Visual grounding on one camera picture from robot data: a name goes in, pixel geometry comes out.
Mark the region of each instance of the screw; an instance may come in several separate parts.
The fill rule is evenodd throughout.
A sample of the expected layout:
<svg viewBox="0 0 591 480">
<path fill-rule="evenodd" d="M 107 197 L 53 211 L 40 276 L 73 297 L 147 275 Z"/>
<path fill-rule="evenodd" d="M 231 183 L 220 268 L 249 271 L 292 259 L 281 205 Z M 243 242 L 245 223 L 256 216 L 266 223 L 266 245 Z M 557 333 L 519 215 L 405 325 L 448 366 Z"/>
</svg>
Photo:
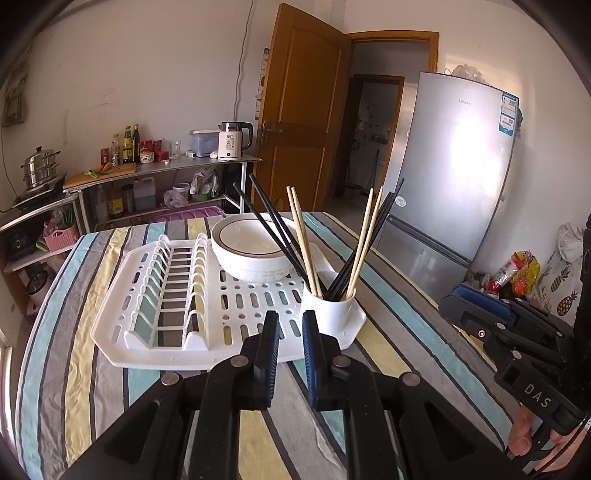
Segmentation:
<svg viewBox="0 0 591 480">
<path fill-rule="evenodd" d="M 245 367 L 248 365 L 248 357 L 245 357 L 244 355 L 236 355 L 232 357 L 230 363 L 233 367 Z"/>
<path fill-rule="evenodd" d="M 421 382 L 421 377 L 412 372 L 406 372 L 402 375 L 402 383 L 408 387 L 416 387 Z"/>
<path fill-rule="evenodd" d="M 179 380 L 180 380 L 180 377 L 179 377 L 178 373 L 175 373 L 175 372 L 166 372 L 162 376 L 162 378 L 160 379 L 160 381 L 162 382 L 162 385 L 166 385 L 167 387 L 169 387 L 170 385 L 174 385 Z"/>
<path fill-rule="evenodd" d="M 335 367 L 345 368 L 351 364 L 351 359 L 346 355 L 337 355 L 333 358 L 333 365 Z"/>
</svg>

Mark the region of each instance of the refrigerator door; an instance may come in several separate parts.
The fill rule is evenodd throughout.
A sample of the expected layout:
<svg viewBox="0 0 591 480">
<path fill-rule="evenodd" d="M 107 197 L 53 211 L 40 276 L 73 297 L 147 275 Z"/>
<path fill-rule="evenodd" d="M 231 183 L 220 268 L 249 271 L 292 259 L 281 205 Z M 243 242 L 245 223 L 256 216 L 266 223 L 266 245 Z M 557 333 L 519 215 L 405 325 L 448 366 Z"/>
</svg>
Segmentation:
<svg viewBox="0 0 591 480">
<path fill-rule="evenodd" d="M 378 251 L 398 267 L 433 300 L 439 302 L 460 284 L 469 263 L 453 252 L 424 243 L 419 232 L 392 217 L 384 223 Z"/>
<path fill-rule="evenodd" d="M 517 99 L 471 80 L 421 73 L 391 214 L 472 260 L 495 213 L 514 130 L 499 130 L 501 106 Z"/>
</svg>

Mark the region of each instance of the pink basket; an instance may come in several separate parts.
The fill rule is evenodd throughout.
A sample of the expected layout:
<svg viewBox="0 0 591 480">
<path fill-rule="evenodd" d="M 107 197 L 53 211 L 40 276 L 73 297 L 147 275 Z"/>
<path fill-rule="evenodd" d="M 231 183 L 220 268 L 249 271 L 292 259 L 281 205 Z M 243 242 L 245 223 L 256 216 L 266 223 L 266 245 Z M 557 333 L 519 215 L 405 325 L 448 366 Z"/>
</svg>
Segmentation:
<svg viewBox="0 0 591 480">
<path fill-rule="evenodd" d="M 50 252 L 75 244 L 80 238 L 76 224 L 65 230 L 56 230 L 50 236 L 43 235 L 43 240 Z"/>
<path fill-rule="evenodd" d="M 201 207 L 192 210 L 183 210 L 182 212 L 165 213 L 150 219 L 150 223 L 170 222 L 171 220 L 188 220 L 190 218 L 205 218 L 214 217 L 216 215 L 223 215 L 224 212 L 220 207 Z"/>
</svg>

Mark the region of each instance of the white bowl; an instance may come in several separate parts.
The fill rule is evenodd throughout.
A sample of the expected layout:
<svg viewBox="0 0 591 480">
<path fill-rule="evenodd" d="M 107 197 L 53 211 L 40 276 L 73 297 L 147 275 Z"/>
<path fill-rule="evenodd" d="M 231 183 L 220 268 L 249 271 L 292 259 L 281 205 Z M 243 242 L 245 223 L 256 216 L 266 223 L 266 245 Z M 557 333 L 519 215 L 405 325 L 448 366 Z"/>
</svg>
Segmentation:
<svg viewBox="0 0 591 480">
<path fill-rule="evenodd" d="M 268 213 L 261 216 L 281 239 Z M 296 229 L 284 218 L 294 237 Z M 220 220 L 212 230 L 212 248 L 220 266 L 238 280 L 265 283 L 280 280 L 294 270 L 254 213 L 241 213 Z"/>
</svg>

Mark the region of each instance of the door lock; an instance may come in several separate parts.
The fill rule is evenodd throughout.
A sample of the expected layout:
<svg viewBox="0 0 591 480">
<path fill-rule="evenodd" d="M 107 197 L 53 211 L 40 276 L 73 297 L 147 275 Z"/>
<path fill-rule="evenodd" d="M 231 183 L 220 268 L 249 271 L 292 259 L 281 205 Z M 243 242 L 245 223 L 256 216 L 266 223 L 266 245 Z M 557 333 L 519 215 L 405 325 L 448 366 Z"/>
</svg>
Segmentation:
<svg viewBox="0 0 591 480">
<path fill-rule="evenodd" d="M 264 120 L 262 123 L 261 146 L 266 147 L 269 144 L 269 133 L 280 134 L 281 132 L 283 132 L 281 128 L 271 128 L 271 120 Z"/>
</svg>

